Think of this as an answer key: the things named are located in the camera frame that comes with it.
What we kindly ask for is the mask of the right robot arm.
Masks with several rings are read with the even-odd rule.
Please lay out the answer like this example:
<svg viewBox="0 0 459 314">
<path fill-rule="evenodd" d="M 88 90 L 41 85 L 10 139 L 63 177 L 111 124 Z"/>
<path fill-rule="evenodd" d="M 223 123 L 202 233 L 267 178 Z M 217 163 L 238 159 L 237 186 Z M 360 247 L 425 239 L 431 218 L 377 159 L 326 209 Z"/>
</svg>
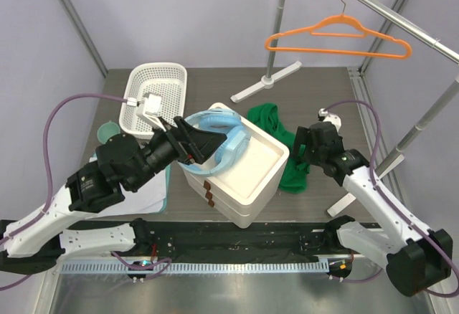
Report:
<svg viewBox="0 0 459 314">
<path fill-rule="evenodd" d="M 321 121 L 308 128 L 299 127 L 293 155 L 321 168 L 355 196 L 384 231 L 378 234 L 342 216 L 326 224 L 323 242 L 327 250 L 339 253 L 350 249 L 364 255 L 407 297 L 458 274 L 452 261 L 451 236 L 443 229 L 433 231 L 407 210 L 360 152 L 344 148 L 333 123 Z"/>
</svg>

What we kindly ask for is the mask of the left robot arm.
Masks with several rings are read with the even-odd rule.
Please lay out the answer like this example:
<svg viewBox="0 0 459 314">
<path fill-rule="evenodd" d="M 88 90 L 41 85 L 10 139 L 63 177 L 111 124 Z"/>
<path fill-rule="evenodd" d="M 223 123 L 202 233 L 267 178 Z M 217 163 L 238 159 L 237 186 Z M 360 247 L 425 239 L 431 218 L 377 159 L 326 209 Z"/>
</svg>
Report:
<svg viewBox="0 0 459 314">
<path fill-rule="evenodd" d="M 137 192 L 174 161 L 203 164 L 227 139 L 225 133 L 199 130 L 181 117 L 174 122 L 155 130 L 144 144 L 127 133 L 113 136 L 97 147 L 96 161 L 71 175 L 50 203 L 19 221 L 1 221 L 1 271 L 34 275 L 66 257 L 150 253 L 155 238 L 142 219 L 107 229 L 70 227 L 121 203 L 127 192 Z"/>
</svg>

